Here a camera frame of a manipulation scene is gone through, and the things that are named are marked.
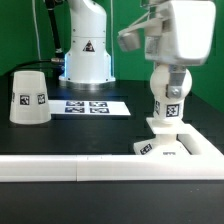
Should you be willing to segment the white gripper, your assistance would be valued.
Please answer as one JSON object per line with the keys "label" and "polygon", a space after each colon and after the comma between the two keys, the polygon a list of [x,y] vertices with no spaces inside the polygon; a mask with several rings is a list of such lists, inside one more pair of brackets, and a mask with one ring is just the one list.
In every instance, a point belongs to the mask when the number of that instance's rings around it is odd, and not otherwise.
{"label": "white gripper", "polygon": [[186,75],[185,66],[203,64],[210,52],[216,6],[212,0],[146,0],[143,16],[118,32],[123,51],[141,47],[144,30],[145,58],[168,66],[168,98],[179,99]]}

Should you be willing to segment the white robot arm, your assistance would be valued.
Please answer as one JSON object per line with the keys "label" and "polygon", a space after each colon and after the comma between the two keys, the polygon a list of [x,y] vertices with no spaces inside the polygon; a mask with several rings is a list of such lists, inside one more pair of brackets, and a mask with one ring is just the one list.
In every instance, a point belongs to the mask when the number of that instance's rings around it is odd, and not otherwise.
{"label": "white robot arm", "polygon": [[[106,12],[92,0],[68,0],[71,47],[61,81],[72,85],[112,82],[106,52]],[[122,51],[143,48],[145,58],[168,66],[166,96],[183,96],[188,66],[203,64],[210,52],[216,6],[212,0],[141,0],[146,13],[118,32]]]}

